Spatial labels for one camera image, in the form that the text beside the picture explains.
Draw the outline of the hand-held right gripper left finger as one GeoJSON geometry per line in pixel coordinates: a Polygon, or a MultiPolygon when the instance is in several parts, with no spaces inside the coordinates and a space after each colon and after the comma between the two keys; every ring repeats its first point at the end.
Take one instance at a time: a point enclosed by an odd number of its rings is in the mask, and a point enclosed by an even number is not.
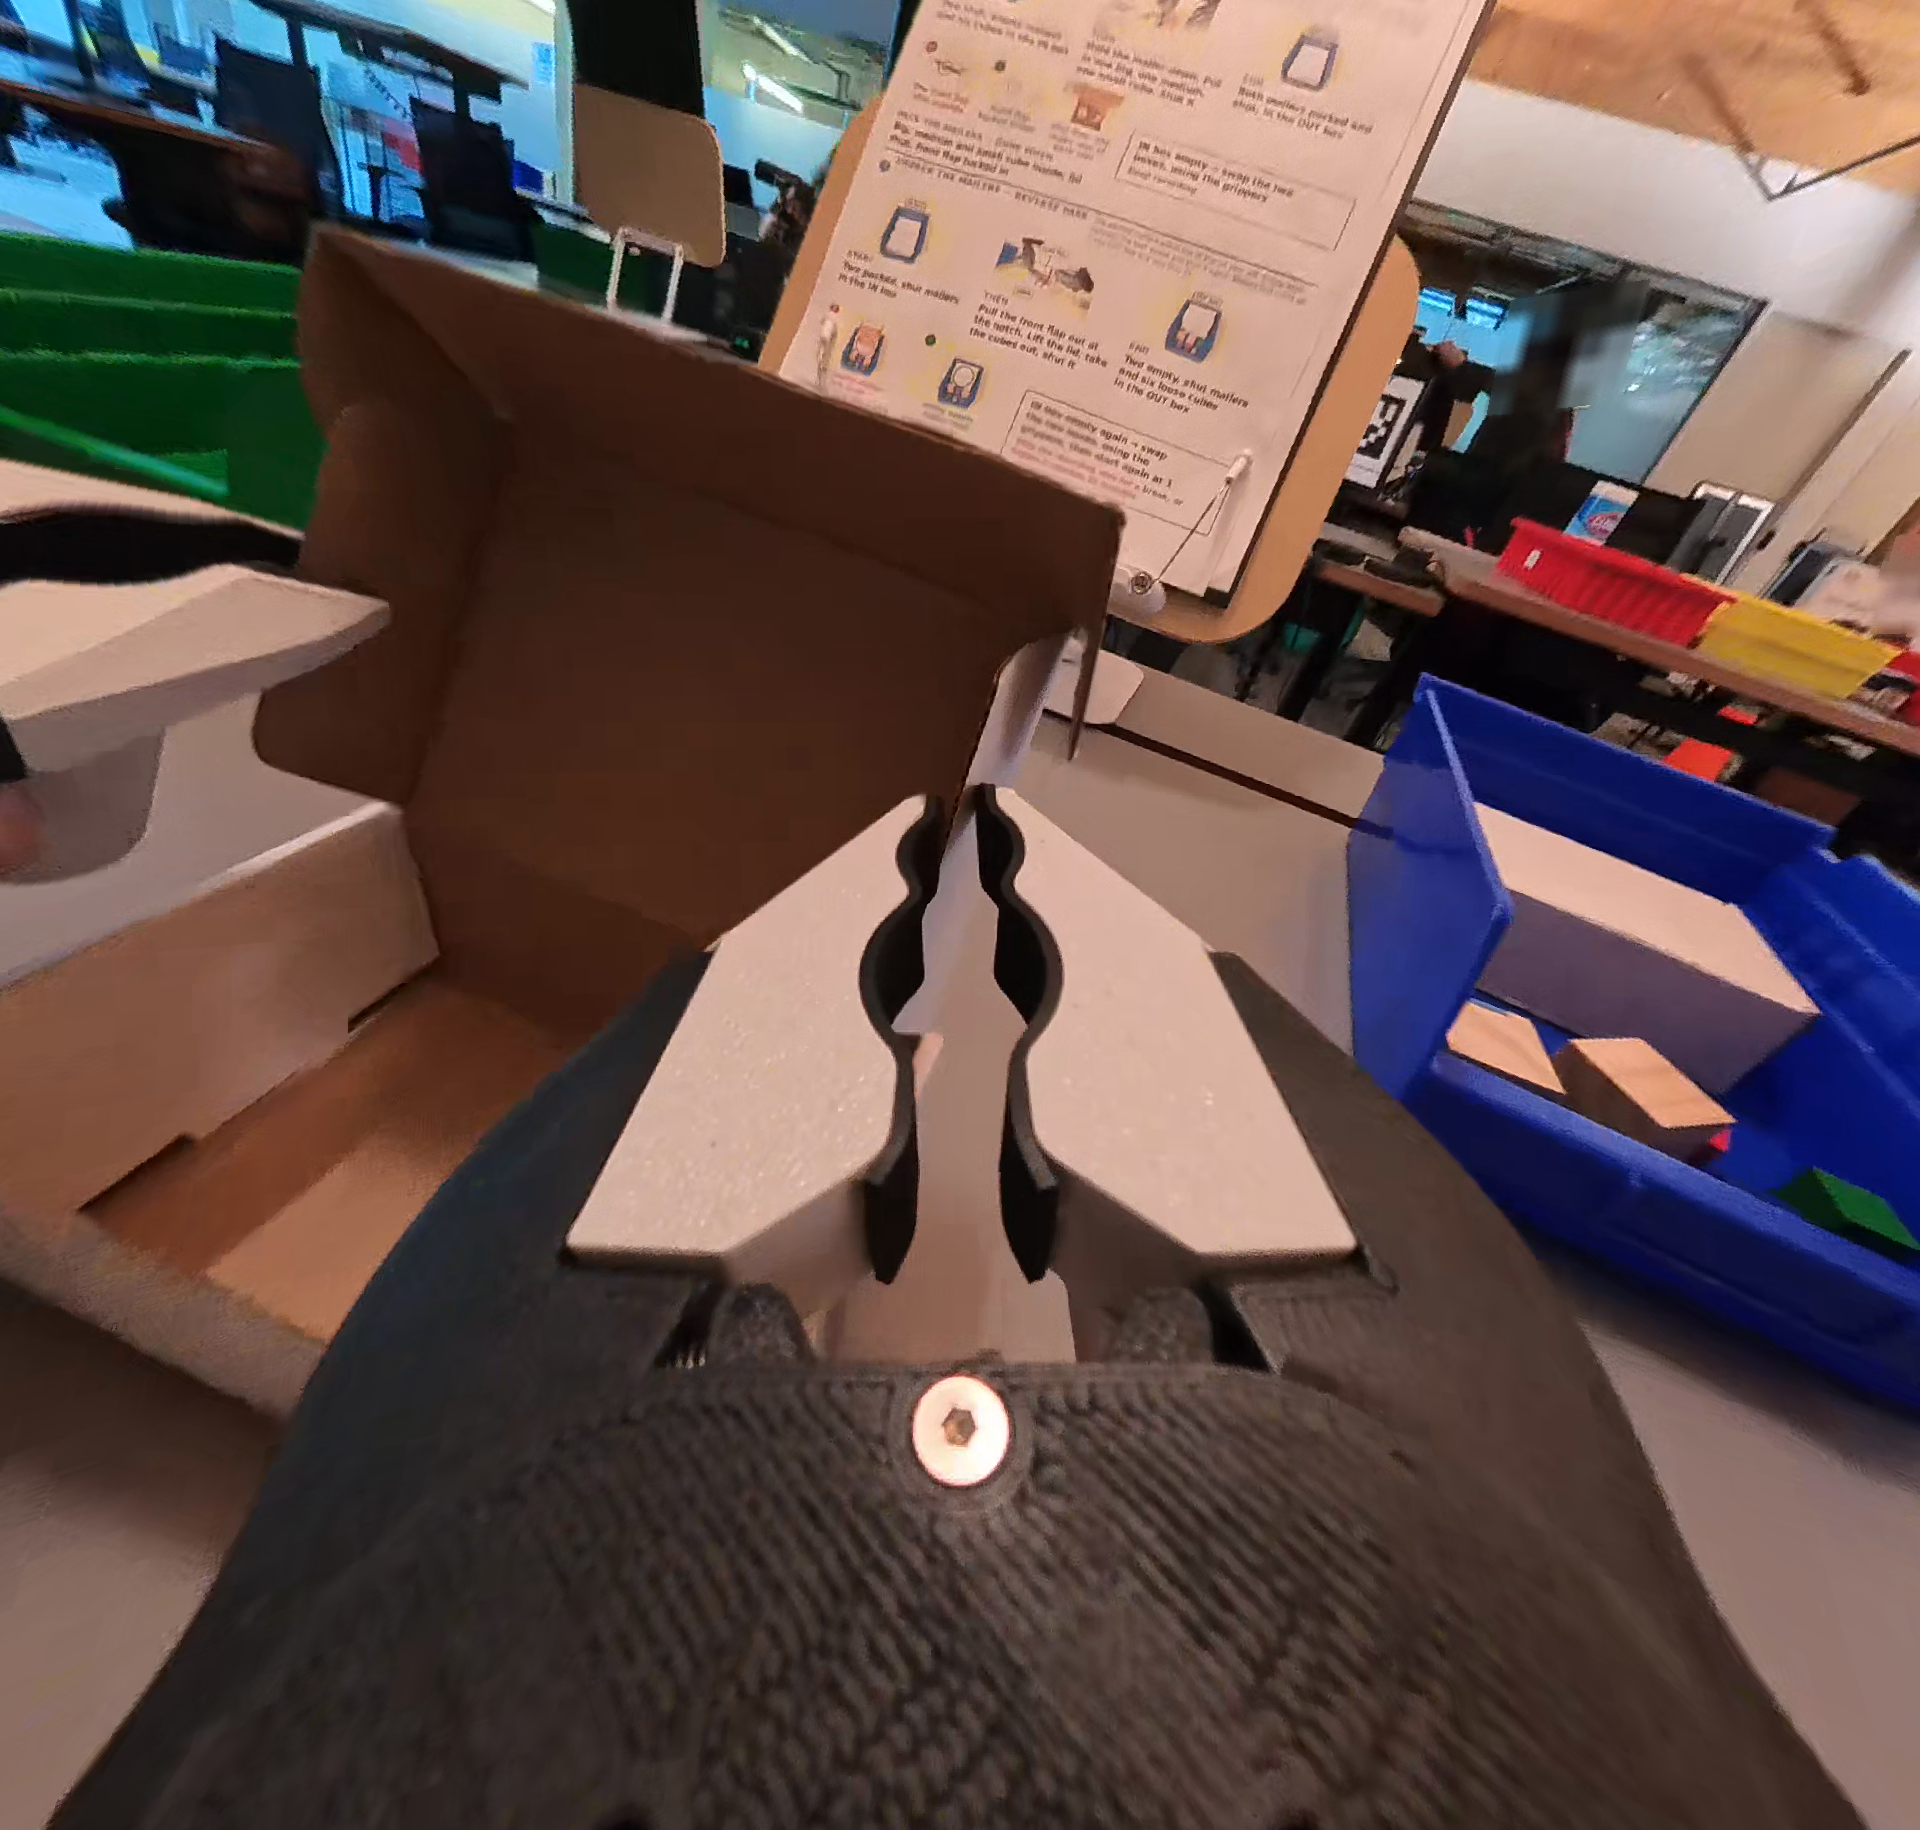
{"type": "Polygon", "coordinates": [[[946,822],[908,798],[725,931],[565,1246],[820,1314],[915,1240],[924,919],[946,822]]]}

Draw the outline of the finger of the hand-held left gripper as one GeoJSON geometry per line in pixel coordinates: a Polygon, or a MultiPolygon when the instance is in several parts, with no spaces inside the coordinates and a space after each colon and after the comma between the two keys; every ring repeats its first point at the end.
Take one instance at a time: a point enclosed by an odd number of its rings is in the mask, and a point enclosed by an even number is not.
{"type": "Polygon", "coordinates": [[[61,883],[143,839],[168,730],[313,674],[388,621],[383,601],[218,565],[146,586],[28,582],[1,595],[1,778],[45,834],[7,883],[61,883]]]}
{"type": "Polygon", "coordinates": [[[220,505],[1,464],[1,586],[140,586],[237,565],[292,574],[299,531],[220,505]]]}

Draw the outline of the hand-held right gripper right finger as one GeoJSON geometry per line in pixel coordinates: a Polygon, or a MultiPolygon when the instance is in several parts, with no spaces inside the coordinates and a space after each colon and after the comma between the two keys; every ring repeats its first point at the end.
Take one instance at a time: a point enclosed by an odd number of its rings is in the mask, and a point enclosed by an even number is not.
{"type": "Polygon", "coordinates": [[[992,976],[1019,1015],[1002,1229],[1077,1338],[1130,1302],[1343,1264],[1359,1240],[1186,924],[1008,788],[977,801],[992,976]]]}

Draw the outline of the white cardboard mailer box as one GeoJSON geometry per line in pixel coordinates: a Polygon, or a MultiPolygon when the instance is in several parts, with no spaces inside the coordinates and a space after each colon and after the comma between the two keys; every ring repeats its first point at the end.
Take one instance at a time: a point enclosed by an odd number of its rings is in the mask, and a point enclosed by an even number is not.
{"type": "Polygon", "coordinates": [[[1479,991],[1586,1039],[1638,1039],[1720,1096],[1817,1003],[1733,905],[1475,805],[1511,919],[1479,991]]]}
{"type": "Polygon", "coordinates": [[[297,343],[273,577],[385,627],[173,727],[123,859],[4,882],[13,1280],[273,1414],[662,968],[1021,747],[1119,546],[950,436],[353,233],[297,343]]]}

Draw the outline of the green plastic bin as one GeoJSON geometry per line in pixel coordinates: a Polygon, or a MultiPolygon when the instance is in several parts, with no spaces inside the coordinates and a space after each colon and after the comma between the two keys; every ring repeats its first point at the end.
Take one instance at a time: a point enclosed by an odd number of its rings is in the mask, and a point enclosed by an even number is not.
{"type": "Polygon", "coordinates": [[[299,269],[1,233],[7,462],[304,530],[299,269]]]}

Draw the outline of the plain wooden cube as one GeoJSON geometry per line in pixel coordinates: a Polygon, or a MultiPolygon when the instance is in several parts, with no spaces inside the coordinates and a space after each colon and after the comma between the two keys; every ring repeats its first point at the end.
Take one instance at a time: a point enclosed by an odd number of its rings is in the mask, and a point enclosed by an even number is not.
{"type": "Polygon", "coordinates": [[[1636,1037],[1574,1037],[1550,1056],[1569,1110],[1661,1155],[1692,1163],[1709,1131],[1735,1126],[1688,1074],[1636,1037]]]}
{"type": "Polygon", "coordinates": [[[1445,1050],[1537,1098],[1565,1102],[1553,1056],[1539,1026],[1523,1013],[1479,999],[1466,1002],[1445,1030],[1445,1050]]]}

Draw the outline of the blue plastic bin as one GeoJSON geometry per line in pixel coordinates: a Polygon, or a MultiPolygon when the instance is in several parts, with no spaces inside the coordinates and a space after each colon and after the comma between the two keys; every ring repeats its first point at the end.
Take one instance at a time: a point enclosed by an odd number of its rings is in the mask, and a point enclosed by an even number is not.
{"type": "Polygon", "coordinates": [[[1780,1195],[1824,1170],[1916,1233],[1916,891],[1828,840],[1804,817],[1426,677],[1347,842],[1351,1043],[1526,1229],[1916,1414],[1916,1260],[1780,1195]],[[1811,991],[1813,1026],[1724,1098],[1735,1127],[1711,1169],[1445,1053],[1519,919],[1480,808],[1729,903],[1811,991]]]}

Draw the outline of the wooden background table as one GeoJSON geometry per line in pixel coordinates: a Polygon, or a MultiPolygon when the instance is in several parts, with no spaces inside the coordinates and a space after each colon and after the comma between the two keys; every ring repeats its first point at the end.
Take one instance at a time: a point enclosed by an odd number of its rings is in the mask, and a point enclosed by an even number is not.
{"type": "Polygon", "coordinates": [[[1870,751],[1916,758],[1916,724],[1880,713],[1856,699],[1824,700],[1700,658],[1692,648],[1658,643],[1617,630],[1546,603],[1495,573],[1497,557],[1454,544],[1426,531],[1406,530],[1394,546],[1354,528],[1323,525],[1314,553],[1314,573],[1330,584],[1336,571],[1380,584],[1378,601],[1418,618],[1414,634],[1394,655],[1393,675],[1367,699],[1367,717],[1350,728],[1351,742],[1368,742],[1381,728],[1387,710],[1408,691],[1411,675],[1459,668],[1485,674],[1485,663],[1468,661],[1466,648],[1493,619],[1522,623],[1579,658],[1558,658],[1553,687],[1608,703],[1620,713],[1654,721],[1647,675],[1684,675],[1708,691],[1760,706],[1780,721],[1763,744],[1797,747],[1811,730],[1840,736],[1870,751]]]}

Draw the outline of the small wooden sign stand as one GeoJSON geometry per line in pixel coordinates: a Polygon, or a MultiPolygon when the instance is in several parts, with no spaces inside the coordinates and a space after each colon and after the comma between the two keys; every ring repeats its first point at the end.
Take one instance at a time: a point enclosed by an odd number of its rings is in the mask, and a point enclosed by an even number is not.
{"type": "Polygon", "coordinates": [[[725,260],[723,160],[715,134],[692,113],[646,105],[579,81],[572,91],[575,201],[609,233],[605,310],[619,308],[630,253],[669,260],[655,319],[675,319],[688,263],[725,260]]]}

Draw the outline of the green wooden cube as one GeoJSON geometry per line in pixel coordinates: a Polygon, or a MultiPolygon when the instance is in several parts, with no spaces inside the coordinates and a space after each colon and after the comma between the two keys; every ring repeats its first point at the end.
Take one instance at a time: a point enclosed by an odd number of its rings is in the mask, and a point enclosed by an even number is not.
{"type": "Polygon", "coordinates": [[[1917,1237],[1899,1210],[1830,1170],[1807,1169],[1786,1178],[1775,1201],[1800,1219],[1892,1262],[1917,1262],[1917,1237]]]}

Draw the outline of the red plastic bin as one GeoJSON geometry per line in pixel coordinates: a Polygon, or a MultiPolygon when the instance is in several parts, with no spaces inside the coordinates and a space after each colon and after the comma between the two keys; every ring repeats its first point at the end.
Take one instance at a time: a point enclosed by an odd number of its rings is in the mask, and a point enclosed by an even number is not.
{"type": "Polygon", "coordinates": [[[1658,643],[1692,648],[1733,595],[1631,550],[1517,522],[1495,573],[1522,589],[1658,643]]]}

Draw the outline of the black and white marker tag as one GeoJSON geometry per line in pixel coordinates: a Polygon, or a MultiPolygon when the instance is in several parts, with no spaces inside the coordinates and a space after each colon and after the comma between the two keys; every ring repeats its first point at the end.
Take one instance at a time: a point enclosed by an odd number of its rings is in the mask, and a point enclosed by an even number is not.
{"type": "Polygon", "coordinates": [[[1389,378],[1340,479],[1345,486],[1378,494],[1406,473],[1421,436],[1424,395],[1426,378],[1389,378]]]}

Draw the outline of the black panel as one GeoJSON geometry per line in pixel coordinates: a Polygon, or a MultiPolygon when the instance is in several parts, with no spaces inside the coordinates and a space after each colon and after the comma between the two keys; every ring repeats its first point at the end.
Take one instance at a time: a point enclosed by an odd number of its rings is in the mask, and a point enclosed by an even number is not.
{"type": "Polygon", "coordinates": [[[704,118],[701,0],[564,0],[573,81],[704,118]]]}

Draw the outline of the yellow plastic bin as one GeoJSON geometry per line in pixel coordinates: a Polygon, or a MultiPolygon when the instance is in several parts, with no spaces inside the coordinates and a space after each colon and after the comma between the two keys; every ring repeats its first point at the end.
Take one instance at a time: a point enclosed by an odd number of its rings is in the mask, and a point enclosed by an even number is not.
{"type": "Polygon", "coordinates": [[[1883,638],[1744,593],[1730,593],[1715,608],[1692,650],[1832,703],[1854,699],[1893,658],[1893,645],[1883,638]]]}

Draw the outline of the white instruction sheet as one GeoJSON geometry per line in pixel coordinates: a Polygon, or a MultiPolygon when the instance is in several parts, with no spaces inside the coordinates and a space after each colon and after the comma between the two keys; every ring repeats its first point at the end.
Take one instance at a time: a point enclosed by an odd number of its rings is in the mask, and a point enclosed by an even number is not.
{"type": "Polygon", "coordinates": [[[916,0],[780,375],[1228,598],[1495,0],[916,0]]]}

